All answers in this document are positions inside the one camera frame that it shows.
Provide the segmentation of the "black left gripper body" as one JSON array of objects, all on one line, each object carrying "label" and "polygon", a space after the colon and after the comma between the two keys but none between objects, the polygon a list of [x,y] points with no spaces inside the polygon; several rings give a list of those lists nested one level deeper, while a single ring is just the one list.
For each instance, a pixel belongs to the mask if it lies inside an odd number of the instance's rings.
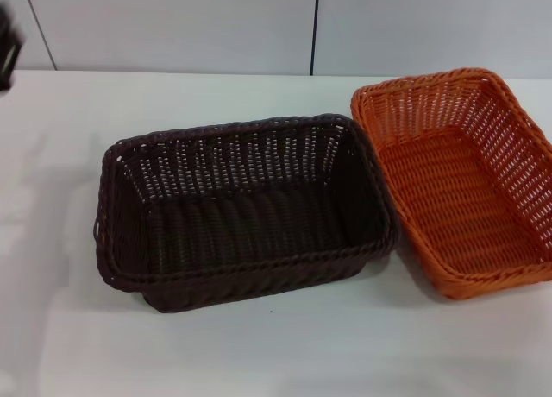
[{"label": "black left gripper body", "polygon": [[12,88],[12,75],[24,44],[20,29],[16,26],[9,5],[2,0],[0,8],[0,89]]}]

